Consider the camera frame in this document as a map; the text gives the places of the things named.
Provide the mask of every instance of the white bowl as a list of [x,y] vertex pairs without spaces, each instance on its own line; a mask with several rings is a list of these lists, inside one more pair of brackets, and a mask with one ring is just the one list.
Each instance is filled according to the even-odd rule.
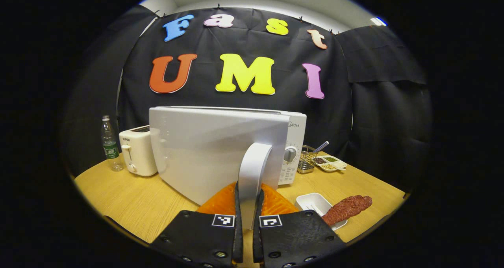
[[[333,207],[322,195],[319,193],[310,193],[306,195],[297,196],[295,206],[297,209],[301,211],[304,210],[314,210],[319,214],[319,216],[323,216]],[[331,226],[333,231],[341,228],[346,225],[348,220],[341,221],[339,223],[335,223]]]

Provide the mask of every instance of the water bottle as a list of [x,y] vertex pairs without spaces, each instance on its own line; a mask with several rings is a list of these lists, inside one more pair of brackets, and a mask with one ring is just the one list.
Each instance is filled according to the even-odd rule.
[[101,120],[101,142],[105,155],[107,156],[108,164],[112,171],[121,171],[123,165],[119,157],[119,149],[115,141],[114,131],[112,130],[112,125],[110,125],[110,118],[108,115],[104,115]]

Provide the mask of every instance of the bottle label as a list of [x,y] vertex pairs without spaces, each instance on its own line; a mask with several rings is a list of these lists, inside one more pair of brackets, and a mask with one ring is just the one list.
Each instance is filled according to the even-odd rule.
[[117,144],[112,144],[110,146],[103,146],[105,150],[105,155],[108,159],[117,158],[119,156],[119,150],[117,150]]

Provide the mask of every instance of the microwave knob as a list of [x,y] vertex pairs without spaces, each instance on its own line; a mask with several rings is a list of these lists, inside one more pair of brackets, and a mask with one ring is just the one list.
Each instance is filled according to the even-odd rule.
[[128,171],[131,171],[132,173],[136,173],[137,167],[134,164],[130,163],[130,164],[128,164]]
[[296,148],[288,147],[285,149],[284,152],[284,160],[286,160],[287,162],[292,162],[296,157],[296,154],[297,154]]

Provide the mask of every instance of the wire basket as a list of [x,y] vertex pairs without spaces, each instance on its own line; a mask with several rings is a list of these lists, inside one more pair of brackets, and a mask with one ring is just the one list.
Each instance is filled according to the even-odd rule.
[[316,149],[307,145],[301,148],[301,156],[299,157],[299,164],[297,164],[297,171],[299,173],[311,173],[315,169],[314,159],[319,152],[314,152]]

